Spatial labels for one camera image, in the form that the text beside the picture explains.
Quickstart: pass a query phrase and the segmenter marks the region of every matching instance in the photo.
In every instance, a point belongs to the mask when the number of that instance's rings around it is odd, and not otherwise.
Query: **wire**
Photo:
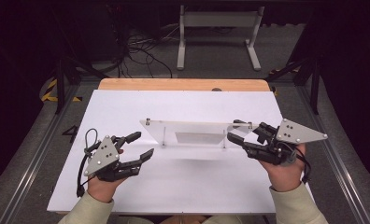
[[[97,71],[99,71],[100,73],[108,73],[108,72],[110,72],[110,71],[112,71],[112,70],[114,70],[117,66],[118,66],[118,64],[120,64],[120,62],[119,62],[119,60],[117,60],[114,64],[112,64],[111,66],[108,66],[108,67],[106,67],[106,68],[102,68],[102,69],[95,69],[95,70],[97,70]],[[86,74],[90,74],[89,72],[87,72],[87,71],[79,71],[82,75],[86,75]]]
[[[142,51],[142,52],[144,52],[144,53],[146,53],[148,56],[150,56],[152,59],[153,59],[153,61],[156,61],[156,62],[158,62],[158,63],[161,63],[164,67],[166,67],[167,69],[168,69],[168,71],[170,72],[170,77],[172,78],[173,77],[173,72],[171,71],[171,69],[165,64],[165,63],[162,63],[161,61],[159,61],[158,59],[156,59],[152,54],[150,54],[150,53],[148,53],[146,50],[144,50],[144,49],[139,49],[140,51]],[[135,62],[135,63],[140,63],[140,62],[137,62],[137,61],[135,61],[134,59],[132,59],[131,57],[130,57],[130,59],[133,61],[133,62]]]
[[[267,216],[262,216],[262,217],[263,217],[264,223],[269,224],[269,219],[267,219]]]
[[[153,63],[153,59],[152,59],[152,62],[148,63],[148,57],[149,57],[149,55],[147,55],[147,57],[145,57],[145,61],[147,62],[148,71],[149,71],[150,76],[154,77],[152,72],[150,71],[150,67],[149,67],[149,64]]]
[[[283,145],[284,147],[286,147],[292,154],[293,152],[296,153],[296,151],[299,152],[300,155],[296,154],[296,158],[299,159],[300,161],[302,161],[304,164],[305,164],[305,168],[304,168],[304,176],[302,177],[302,182],[304,182],[304,184],[310,180],[310,173],[311,173],[311,165],[310,163],[307,161],[306,159],[306,156],[305,154],[298,148],[298,147],[290,147],[288,144],[284,143],[284,142],[278,142],[277,143],[277,146],[279,145]]]
[[[121,63],[118,64],[118,77],[121,77]]]
[[[127,76],[128,76],[128,77],[132,77],[132,76],[130,76],[130,74],[129,74],[129,68],[127,67],[127,64],[126,64],[126,61],[125,61],[125,60],[123,60],[123,64],[124,64],[124,66],[126,67],[126,74],[127,74]]]
[[[88,144],[87,144],[87,135],[89,134],[89,132],[90,132],[90,131],[95,131],[95,138],[94,138],[94,143],[93,143],[93,145],[97,142],[98,131],[97,131],[96,129],[94,129],[94,128],[89,129],[89,131],[87,131],[87,132],[85,133],[86,148],[88,148]]]
[[[208,30],[221,34],[221,35],[227,35],[227,34],[230,34],[234,30],[234,28],[233,27],[215,27],[214,29],[208,29]]]
[[[129,47],[131,45],[137,45],[137,44],[142,44],[141,47],[139,46],[135,46],[136,48],[139,48],[139,49],[144,49],[144,50],[151,50],[151,49],[154,49],[156,46],[162,44],[162,43],[165,43],[167,41],[170,41],[172,39],[175,39],[175,40],[179,40],[177,38],[173,38],[173,37],[170,37],[170,35],[172,35],[176,30],[178,30],[179,28],[179,25],[176,26],[176,28],[174,28],[172,31],[170,31],[170,33],[168,33],[168,35],[166,35],[165,37],[162,37],[160,40],[158,40],[157,42],[154,40],[154,39],[151,39],[151,38],[145,38],[145,39],[141,39],[141,40],[137,40],[135,42],[131,42],[129,43]]]
[[[89,146],[88,146],[88,142],[87,142],[87,136],[88,136],[90,131],[95,131],[95,139],[94,139],[94,143],[92,144],[92,147],[95,146],[95,144],[97,143],[98,131],[94,128],[91,128],[91,129],[89,129],[89,131],[87,131],[85,133],[85,143],[86,143],[86,147],[84,149],[85,156],[83,157],[82,162],[80,163],[79,171],[78,171],[78,181],[77,181],[77,183],[78,183],[77,196],[78,197],[82,197],[83,194],[85,193],[85,188],[83,187],[83,185],[85,185],[87,182],[89,182],[91,179],[94,178],[94,175],[93,175],[91,178],[89,178],[83,184],[80,184],[80,180],[81,180],[82,172],[83,172],[83,167],[85,166],[86,160],[92,155],[91,151],[89,151]]]

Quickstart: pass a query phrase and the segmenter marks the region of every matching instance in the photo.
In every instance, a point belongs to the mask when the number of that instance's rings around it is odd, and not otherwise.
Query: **metal rod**
[[[311,81],[311,91],[310,91],[310,106],[313,112],[318,115],[319,110],[317,109],[317,101],[319,97],[319,82],[320,82],[320,63],[319,59],[314,62],[314,72]]]
[[[307,95],[306,88],[297,87],[297,90],[298,94],[303,99],[304,104],[306,105],[306,109],[310,117],[312,118],[314,124],[316,125],[317,130],[319,132],[326,133],[320,117],[318,115],[315,115],[313,113],[311,106],[309,106],[308,102],[310,99]],[[350,209],[353,212],[355,218],[357,219],[357,222],[365,224],[370,223],[370,216],[366,211],[365,206],[363,205],[360,193],[355,187],[354,182],[351,179],[351,176],[348,172],[348,169],[346,168],[345,163],[340,158],[337,149],[335,148],[334,144],[331,143],[330,139],[322,141],[322,143],[324,144],[325,149],[324,151],[327,155],[327,159],[333,168],[334,174],[336,175],[336,179],[339,182],[339,185],[348,200]]]
[[[56,114],[60,114],[65,104],[65,85],[64,85],[64,71],[63,71],[63,60],[57,62],[57,109]]]
[[[62,113],[56,114],[51,120],[50,125],[48,129],[46,130],[46,133],[42,139],[42,142],[40,143],[38,149],[36,150],[36,154],[32,158],[28,168],[24,172],[21,178],[21,181],[19,183],[19,186],[16,188],[16,191],[13,193],[13,196],[10,199],[10,202],[7,205],[7,208],[4,214],[0,218],[0,223],[5,223],[5,224],[11,223],[14,217],[19,212],[21,204],[25,200],[28,190],[31,188],[34,182],[34,179],[36,178],[36,175],[39,171],[39,168],[42,165],[43,160],[45,159],[45,156],[52,142],[53,136],[64,117],[66,109],[72,102],[71,99],[75,96],[77,89],[78,89],[78,86],[71,86],[69,88],[66,99],[65,99],[66,104],[62,108]]]
[[[299,67],[301,65],[304,65],[308,61],[309,61],[309,59],[308,58],[305,58],[305,59],[303,59],[303,60],[301,60],[299,62],[296,62],[296,63],[292,63],[290,65],[287,65],[286,67],[284,67],[280,71],[276,72],[274,75],[269,76],[269,77],[265,78],[264,80],[267,81],[267,82],[274,81],[277,78],[282,77],[282,76],[286,75],[287,73],[291,72],[293,69],[295,69],[295,68],[297,68],[297,67]]]

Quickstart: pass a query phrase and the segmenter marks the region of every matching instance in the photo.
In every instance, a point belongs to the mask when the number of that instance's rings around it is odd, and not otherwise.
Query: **metal frame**
[[[312,88],[310,91],[309,104],[313,109],[313,112],[318,115],[319,110],[317,109],[317,102],[319,96],[319,81],[320,81],[320,60],[321,58],[305,58],[299,62],[291,63],[283,69],[276,72],[274,75],[265,78],[267,82],[272,82],[279,77],[286,75],[293,69],[300,67],[298,74],[293,79],[295,86],[305,86],[307,80],[312,76]]]
[[[316,125],[317,130],[322,133],[326,133],[320,117],[314,114],[313,108],[307,106],[307,102],[310,99],[308,97],[306,88],[297,87],[297,90],[299,95],[301,96],[301,99],[304,101],[307,112]],[[327,141],[322,141],[322,143],[324,144],[324,151],[326,153],[327,159],[331,164],[331,167],[333,168],[336,179],[339,182],[339,185],[343,190],[346,199],[348,200],[349,207],[353,212],[354,217],[356,218],[358,223],[370,223],[370,215],[368,214],[366,207],[363,205],[363,200],[360,196],[360,193],[354,185],[348,169],[346,168],[345,163],[340,158],[337,149],[333,144],[331,144],[329,139]]]
[[[19,186],[16,188],[16,191],[13,193],[13,196],[10,199],[7,205],[7,208],[5,209],[4,214],[1,216],[0,223],[11,223],[14,217],[19,212],[21,208],[21,204],[22,202],[24,202],[25,197],[27,196],[28,190],[31,188],[34,182],[34,179],[36,178],[36,175],[39,171],[39,168],[43,163],[43,160],[45,160],[50,144],[53,140],[53,136],[56,133],[56,130],[58,129],[58,126],[61,123],[65,115],[65,111],[71,104],[71,99],[75,96],[75,93],[77,92],[77,90],[78,90],[78,86],[69,87],[69,90],[67,92],[66,99],[65,99],[66,103],[64,104],[64,107],[62,108],[61,113],[56,114],[53,117],[42,139],[42,142],[40,143],[38,149],[36,150],[36,154],[32,158],[30,165],[27,167],[27,170],[22,175]]]
[[[181,5],[179,12],[179,47],[177,69],[185,68],[185,27],[247,27],[252,28],[252,36],[246,39],[246,47],[249,52],[252,66],[255,71],[261,70],[254,44],[261,24],[264,7],[259,7],[258,11],[247,12],[185,12],[185,7]]]

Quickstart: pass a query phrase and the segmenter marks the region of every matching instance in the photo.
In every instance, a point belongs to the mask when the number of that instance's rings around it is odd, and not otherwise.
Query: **white table surface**
[[[241,147],[162,148],[140,124],[146,118],[191,122],[241,119],[274,127],[282,120],[270,91],[94,91],[48,210],[68,212],[78,201],[77,176],[84,156],[84,135],[95,128],[101,140],[105,135],[142,132],[141,138],[122,147],[125,152],[121,161],[138,160],[141,153],[155,148],[140,174],[118,187],[114,213],[275,213],[266,171]],[[250,142],[256,138],[253,133],[246,137]]]

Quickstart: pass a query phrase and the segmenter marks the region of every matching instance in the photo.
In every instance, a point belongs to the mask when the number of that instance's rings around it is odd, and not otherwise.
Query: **beige sleeve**
[[[59,224],[106,224],[113,204],[113,201],[110,203],[101,203],[86,191],[72,211],[63,217]]]
[[[288,192],[270,189],[270,193],[276,207],[277,223],[328,223],[303,183],[297,189]]]

